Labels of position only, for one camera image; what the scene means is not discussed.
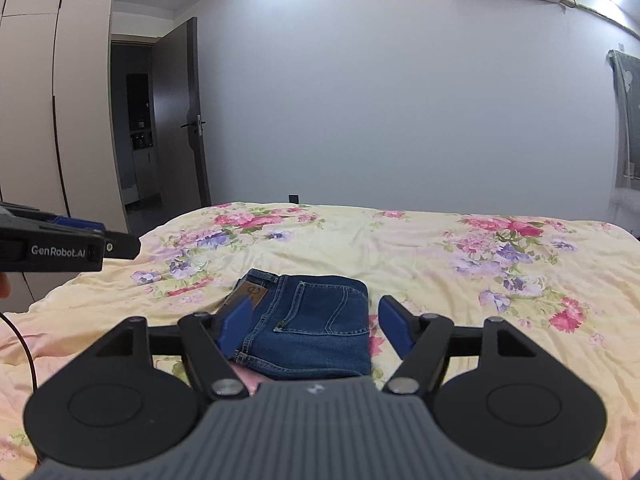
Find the person's left hand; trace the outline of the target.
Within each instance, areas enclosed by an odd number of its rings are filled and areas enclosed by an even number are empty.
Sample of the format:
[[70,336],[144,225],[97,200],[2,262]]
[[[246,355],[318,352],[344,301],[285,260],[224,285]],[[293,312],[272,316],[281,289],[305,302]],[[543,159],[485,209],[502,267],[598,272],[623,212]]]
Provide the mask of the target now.
[[0,298],[8,298],[11,295],[11,283],[8,276],[4,273],[0,274]]

